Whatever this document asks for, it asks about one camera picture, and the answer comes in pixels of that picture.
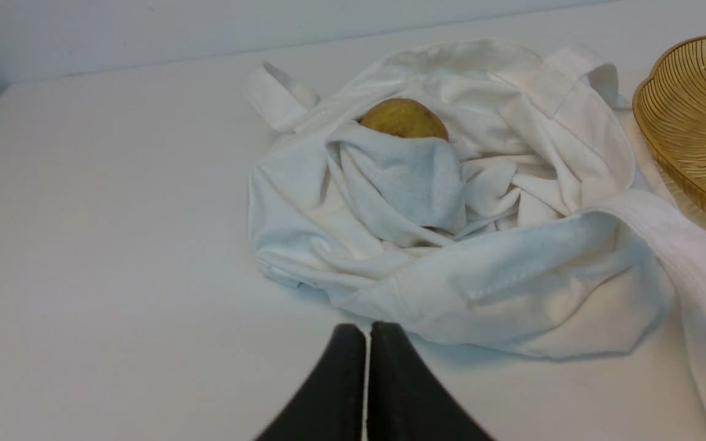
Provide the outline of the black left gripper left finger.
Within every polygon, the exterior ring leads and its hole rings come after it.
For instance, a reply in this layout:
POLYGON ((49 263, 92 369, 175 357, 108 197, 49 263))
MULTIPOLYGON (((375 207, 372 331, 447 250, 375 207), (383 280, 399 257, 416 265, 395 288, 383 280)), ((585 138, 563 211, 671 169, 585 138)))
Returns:
POLYGON ((366 340, 350 323, 335 327, 316 366, 259 440, 360 440, 366 340))

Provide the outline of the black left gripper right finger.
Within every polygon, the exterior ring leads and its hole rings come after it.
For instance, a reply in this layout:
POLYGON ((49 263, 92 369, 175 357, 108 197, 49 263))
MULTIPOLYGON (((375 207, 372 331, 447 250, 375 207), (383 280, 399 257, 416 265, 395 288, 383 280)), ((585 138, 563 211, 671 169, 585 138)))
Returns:
POLYGON ((490 440, 412 346, 397 323, 370 333, 367 396, 369 440, 490 440))

